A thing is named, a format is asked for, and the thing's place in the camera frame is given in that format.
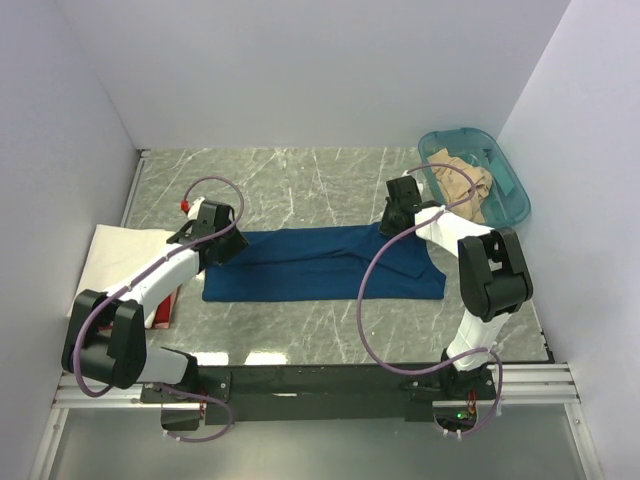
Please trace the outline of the blue t-shirt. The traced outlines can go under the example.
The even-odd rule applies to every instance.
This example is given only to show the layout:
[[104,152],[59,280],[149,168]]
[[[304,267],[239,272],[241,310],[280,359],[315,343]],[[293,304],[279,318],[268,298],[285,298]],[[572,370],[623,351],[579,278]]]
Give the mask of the blue t-shirt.
[[[206,270],[205,302],[352,300],[370,261],[388,238],[369,225],[254,231],[248,246]],[[415,235],[391,246],[365,289],[367,299],[441,300],[446,275]]]

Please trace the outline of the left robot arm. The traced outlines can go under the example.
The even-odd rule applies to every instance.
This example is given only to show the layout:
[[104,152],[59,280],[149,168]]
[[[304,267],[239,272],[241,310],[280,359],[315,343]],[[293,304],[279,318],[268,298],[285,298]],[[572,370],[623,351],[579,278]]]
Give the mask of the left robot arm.
[[75,299],[62,355],[63,369],[90,397],[137,383],[164,383],[176,401],[200,388],[197,361],[189,354],[147,347],[145,320],[179,286],[201,271],[230,260],[248,242],[237,228],[244,207],[204,199],[195,217],[167,239],[141,270],[114,290],[84,290]]

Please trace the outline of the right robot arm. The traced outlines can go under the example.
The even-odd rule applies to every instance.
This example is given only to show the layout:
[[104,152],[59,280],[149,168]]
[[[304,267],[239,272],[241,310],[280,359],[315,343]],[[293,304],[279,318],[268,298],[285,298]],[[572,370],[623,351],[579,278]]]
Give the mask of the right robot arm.
[[465,311],[458,331],[443,352],[456,360],[439,373],[444,395],[460,399],[478,388],[489,350],[512,314],[533,295],[533,283],[519,237],[510,227],[494,229],[466,220],[434,201],[424,202],[416,180],[403,176],[386,182],[388,196],[380,232],[396,236],[420,225],[416,236],[430,241],[458,260],[459,289]]

